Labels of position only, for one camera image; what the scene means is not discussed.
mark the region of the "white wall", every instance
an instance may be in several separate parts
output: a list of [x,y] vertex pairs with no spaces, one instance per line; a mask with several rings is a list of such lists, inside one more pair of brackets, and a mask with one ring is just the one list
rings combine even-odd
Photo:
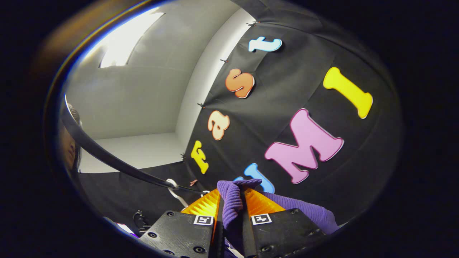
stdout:
[[[204,102],[231,51],[255,19],[243,9],[236,11],[215,33],[201,54],[188,82],[175,133],[95,140],[100,146],[136,168],[150,168],[181,161]],[[82,173],[116,172],[83,150]]]
[[246,23],[255,21],[245,10],[236,11],[215,33],[201,54],[182,100],[175,133],[182,150],[185,151],[201,107],[226,60],[244,33],[249,29]]
[[[181,161],[183,148],[175,133],[140,135],[95,140],[100,146],[135,168],[150,168]],[[107,173],[117,170],[83,150],[82,173]]]

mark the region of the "orange letter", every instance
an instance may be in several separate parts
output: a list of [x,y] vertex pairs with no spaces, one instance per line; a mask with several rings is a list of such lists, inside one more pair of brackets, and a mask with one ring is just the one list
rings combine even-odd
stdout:
[[241,70],[232,69],[225,80],[226,88],[235,91],[238,98],[245,99],[255,85],[255,78],[250,73],[241,74]]
[[212,136],[216,140],[221,140],[225,134],[225,130],[230,126],[230,118],[224,116],[219,111],[215,110],[209,116],[209,122],[207,123],[207,129],[212,131]]
[[206,155],[204,155],[200,149],[201,147],[201,142],[197,140],[193,150],[191,151],[191,157],[196,161],[196,164],[198,164],[199,168],[201,168],[201,173],[205,174],[209,168],[209,164],[204,162],[204,160],[206,160]]

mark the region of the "pink letter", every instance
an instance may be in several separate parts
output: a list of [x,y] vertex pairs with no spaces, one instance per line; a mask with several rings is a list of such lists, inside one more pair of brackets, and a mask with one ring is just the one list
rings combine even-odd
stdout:
[[331,159],[344,144],[342,138],[335,138],[309,117],[305,108],[296,112],[290,121],[290,128],[298,147],[275,142],[266,150],[264,157],[274,159],[292,177],[293,184],[301,183],[309,176],[307,170],[298,169],[295,164],[316,169],[317,161],[312,148],[319,153],[320,161]]

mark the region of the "yellow letter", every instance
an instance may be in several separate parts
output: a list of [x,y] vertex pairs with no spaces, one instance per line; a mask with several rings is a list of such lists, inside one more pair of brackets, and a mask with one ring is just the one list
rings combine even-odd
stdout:
[[365,119],[370,112],[373,104],[373,97],[370,93],[364,93],[357,85],[344,77],[340,69],[330,68],[324,78],[326,89],[336,89],[345,96],[357,108],[357,114],[361,119]]
[[199,168],[201,168],[201,173],[205,174],[207,169],[209,168],[209,164],[204,162],[206,160],[206,155],[200,149],[202,144],[200,141],[195,142],[195,146],[193,147],[193,151],[191,151],[191,157],[196,161]]
[[221,140],[225,134],[225,130],[230,126],[230,118],[224,116],[219,111],[215,110],[209,116],[207,129],[212,131],[212,136],[216,140]]

